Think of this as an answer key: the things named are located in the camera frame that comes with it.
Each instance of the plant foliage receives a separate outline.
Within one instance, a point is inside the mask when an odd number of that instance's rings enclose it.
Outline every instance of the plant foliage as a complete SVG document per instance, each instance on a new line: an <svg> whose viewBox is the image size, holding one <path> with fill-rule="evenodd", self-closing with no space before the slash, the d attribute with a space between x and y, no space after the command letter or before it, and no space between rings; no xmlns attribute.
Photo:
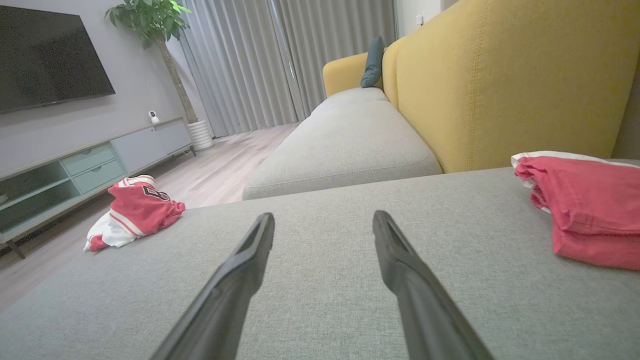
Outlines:
<svg viewBox="0 0 640 360"><path fill-rule="evenodd" d="M107 10L104 17L109 17L116 27L117 20L133 29L147 49L155 38L180 40L180 29L189 27L180 17L182 12L191 11L174 0L124 0L124 4Z"/></svg>

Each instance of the sofa armrest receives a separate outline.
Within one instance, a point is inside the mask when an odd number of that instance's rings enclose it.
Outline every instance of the sofa armrest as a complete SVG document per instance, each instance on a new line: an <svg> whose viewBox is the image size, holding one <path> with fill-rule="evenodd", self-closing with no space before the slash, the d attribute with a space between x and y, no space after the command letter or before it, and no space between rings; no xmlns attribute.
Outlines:
<svg viewBox="0 0 640 360"><path fill-rule="evenodd" d="M324 90L327 96L360 87L367 63L367 53L328 62L323 69Z"/></svg>

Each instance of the folded clothing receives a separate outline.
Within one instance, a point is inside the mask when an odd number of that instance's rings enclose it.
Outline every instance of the folded clothing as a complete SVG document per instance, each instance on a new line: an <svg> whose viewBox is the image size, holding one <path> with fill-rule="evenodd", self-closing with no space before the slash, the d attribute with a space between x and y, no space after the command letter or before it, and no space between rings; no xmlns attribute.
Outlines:
<svg viewBox="0 0 640 360"><path fill-rule="evenodd" d="M156 190L152 176L126 177L109 188L115 197L111 209L91 227L84 251L108 246L123 247L142 236L154 234L178 220L184 203L172 201Z"/></svg>
<svg viewBox="0 0 640 360"><path fill-rule="evenodd" d="M640 167L557 151L523 152L511 164L551 214L556 254L640 270Z"/></svg>

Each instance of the indoor tree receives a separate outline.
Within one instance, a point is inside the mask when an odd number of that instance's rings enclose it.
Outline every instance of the indoor tree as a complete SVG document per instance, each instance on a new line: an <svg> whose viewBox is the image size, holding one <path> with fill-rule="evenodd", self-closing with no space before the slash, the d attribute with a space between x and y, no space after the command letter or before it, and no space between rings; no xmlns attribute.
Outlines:
<svg viewBox="0 0 640 360"><path fill-rule="evenodd" d="M124 4L114 6L104 14L114 26L119 22L136 32L145 49L153 43L158 46L166 68L169 70L175 89L180 95L184 112L189 124L198 121L191 101L184 90L182 80L175 67L173 58L166 48L166 42L175 37L180 40L180 29L189 27L180 17L182 12L191 12L174 0L124 0Z"/></svg>

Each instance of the cabinet door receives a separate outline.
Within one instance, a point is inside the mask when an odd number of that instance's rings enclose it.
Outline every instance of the cabinet door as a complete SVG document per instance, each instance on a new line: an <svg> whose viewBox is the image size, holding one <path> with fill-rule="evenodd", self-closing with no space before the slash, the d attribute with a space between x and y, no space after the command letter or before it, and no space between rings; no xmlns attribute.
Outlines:
<svg viewBox="0 0 640 360"><path fill-rule="evenodd" d="M156 126L156 131L164 148L165 155L169 155L176 150L191 145L191 138L182 120L158 125Z"/></svg>
<svg viewBox="0 0 640 360"><path fill-rule="evenodd" d="M115 138L112 142L128 172L146 167L167 154L153 127Z"/></svg>

